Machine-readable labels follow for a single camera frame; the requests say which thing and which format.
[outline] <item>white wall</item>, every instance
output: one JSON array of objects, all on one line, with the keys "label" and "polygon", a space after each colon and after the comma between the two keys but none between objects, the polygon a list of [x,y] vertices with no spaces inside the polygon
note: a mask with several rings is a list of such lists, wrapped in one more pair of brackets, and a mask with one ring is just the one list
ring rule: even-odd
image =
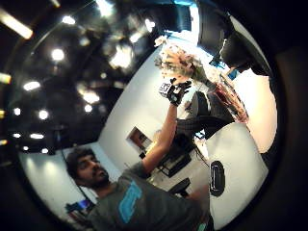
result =
[{"label": "white wall", "polygon": [[98,139],[115,166],[124,170],[140,160],[138,151],[126,139],[136,126],[152,139],[161,128],[168,100],[158,93],[162,84],[159,68],[154,66],[157,49],[141,66],[117,100]]},{"label": "white wall", "polygon": [[[110,173],[111,180],[116,180],[120,171],[111,163],[100,146],[94,142],[84,147],[93,150],[97,159]],[[65,149],[64,154],[66,155],[70,150]],[[54,156],[41,153],[20,153],[19,159],[38,196],[59,218],[68,218],[64,208],[66,203],[72,204],[85,199],[67,175],[60,151]],[[94,192],[88,189],[84,189],[84,192],[93,202],[96,201]]]},{"label": "white wall", "polygon": [[249,115],[247,127],[261,153],[269,150],[277,129],[277,110],[270,91],[269,76],[243,71],[233,81]]}]

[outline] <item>ceiling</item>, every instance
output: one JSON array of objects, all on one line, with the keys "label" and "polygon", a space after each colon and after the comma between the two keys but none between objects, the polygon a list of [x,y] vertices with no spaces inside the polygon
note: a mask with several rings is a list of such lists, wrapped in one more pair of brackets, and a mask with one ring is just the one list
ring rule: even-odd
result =
[{"label": "ceiling", "polygon": [[[8,44],[3,52],[9,57],[2,64],[6,63],[3,68],[12,75],[10,87],[4,90],[4,129],[9,142],[21,152],[47,148],[52,155],[60,148],[97,141],[117,99],[153,52],[154,39],[165,30],[181,31],[191,26],[188,7],[170,1],[162,1],[164,5],[126,2],[125,7],[115,1],[103,10],[95,1],[81,7],[85,2],[63,1],[59,13],[51,2],[35,1],[32,6],[45,13],[37,17],[25,4],[29,11],[24,12],[29,15],[18,19],[33,25],[29,40],[17,40],[17,34],[1,25],[1,38]],[[19,13],[13,2],[2,7],[11,14]],[[65,15],[70,16],[68,22],[63,21]],[[166,15],[181,20],[169,21]],[[152,29],[146,27],[146,19],[155,23]],[[17,46],[10,53],[12,41]],[[56,50],[58,56],[60,52],[58,58],[52,54]],[[25,90],[30,82],[39,87]],[[85,100],[87,96],[92,97],[90,101]],[[48,118],[39,118],[42,110]],[[31,134],[40,137],[34,139]]]}]

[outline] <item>white panel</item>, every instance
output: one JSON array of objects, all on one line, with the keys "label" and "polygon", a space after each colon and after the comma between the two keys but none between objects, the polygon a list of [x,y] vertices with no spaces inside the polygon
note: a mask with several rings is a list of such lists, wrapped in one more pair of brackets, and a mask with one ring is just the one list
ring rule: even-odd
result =
[{"label": "white panel", "polygon": [[259,191],[268,169],[254,139],[241,123],[231,123],[207,140],[210,162],[220,161],[224,168],[225,189],[221,196],[210,196],[215,229],[237,216]]}]

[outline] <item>ceiling light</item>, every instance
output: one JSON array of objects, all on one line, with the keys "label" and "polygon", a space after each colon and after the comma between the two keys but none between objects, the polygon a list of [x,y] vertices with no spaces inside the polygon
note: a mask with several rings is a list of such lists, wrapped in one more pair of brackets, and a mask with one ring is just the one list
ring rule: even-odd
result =
[{"label": "ceiling light", "polygon": [[19,116],[19,115],[21,114],[20,108],[14,108],[14,109],[13,109],[13,113],[14,113],[16,116]]},{"label": "ceiling light", "polygon": [[100,77],[102,79],[106,79],[107,78],[107,74],[105,72],[103,72],[103,73],[100,74]]},{"label": "ceiling light", "polygon": [[6,112],[4,110],[0,110],[0,118],[4,118],[5,114],[6,114]]},{"label": "ceiling light", "polygon": [[114,87],[117,88],[117,89],[124,89],[125,84],[123,82],[120,82],[120,81],[114,81]]},{"label": "ceiling light", "polygon": [[52,2],[52,4],[53,4],[56,8],[59,8],[59,7],[60,7],[60,2],[58,2],[57,0],[50,0],[50,2]]},{"label": "ceiling light", "polygon": [[90,40],[87,37],[82,37],[79,40],[79,44],[81,46],[88,46],[90,44]]},{"label": "ceiling light", "polygon": [[44,138],[44,135],[39,134],[39,133],[33,133],[33,134],[30,135],[30,138],[40,140],[40,139]]},{"label": "ceiling light", "polygon": [[11,82],[11,75],[5,74],[5,73],[0,73],[0,82],[4,84],[9,84]]},{"label": "ceiling light", "polygon": [[40,110],[38,112],[38,117],[42,120],[47,119],[48,118],[48,112],[46,110]]},{"label": "ceiling light", "polygon": [[149,19],[146,19],[144,22],[145,22],[147,31],[151,33],[153,31],[153,27],[155,27],[155,22],[152,22]]},{"label": "ceiling light", "polygon": [[15,138],[20,138],[21,135],[20,135],[19,133],[14,133],[14,134],[13,134],[13,137],[15,137]]},{"label": "ceiling light", "polygon": [[94,91],[85,92],[83,98],[90,104],[99,101],[99,96]]},{"label": "ceiling light", "polygon": [[0,7],[0,21],[7,27],[19,33],[25,39],[29,39],[33,34],[33,31],[31,29],[29,29],[27,26],[19,22],[17,19],[15,19],[1,7]]},{"label": "ceiling light", "polygon": [[87,104],[85,106],[85,111],[86,111],[86,113],[90,113],[92,111],[92,106],[90,104]]},{"label": "ceiling light", "polygon": [[34,89],[37,89],[40,87],[40,83],[37,82],[37,81],[32,81],[32,82],[28,82],[26,83],[23,88],[26,90],[26,91],[29,91],[29,90],[34,90]]},{"label": "ceiling light", "polygon": [[129,39],[131,40],[131,42],[135,43],[135,42],[137,42],[141,37],[142,37],[142,34],[141,34],[140,32],[136,32],[136,33],[133,34]]},{"label": "ceiling light", "polygon": [[41,153],[44,153],[44,154],[48,153],[48,149],[47,148],[42,148]]},{"label": "ceiling light", "polygon": [[74,25],[76,21],[71,16],[64,16],[64,18],[62,19],[62,22],[68,25]]},{"label": "ceiling light", "polygon": [[0,140],[0,145],[6,145],[8,143],[8,140]]},{"label": "ceiling light", "polygon": [[116,53],[110,60],[110,65],[114,68],[120,66],[123,68],[127,68],[129,64],[132,62],[132,48],[130,46],[125,47],[116,47]]},{"label": "ceiling light", "polygon": [[51,52],[51,57],[54,61],[61,61],[62,59],[64,59],[64,51],[62,49],[54,49]]},{"label": "ceiling light", "polygon": [[98,6],[101,16],[110,16],[113,13],[114,5],[111,3],[105,0],[96,0],[95,2]]}]

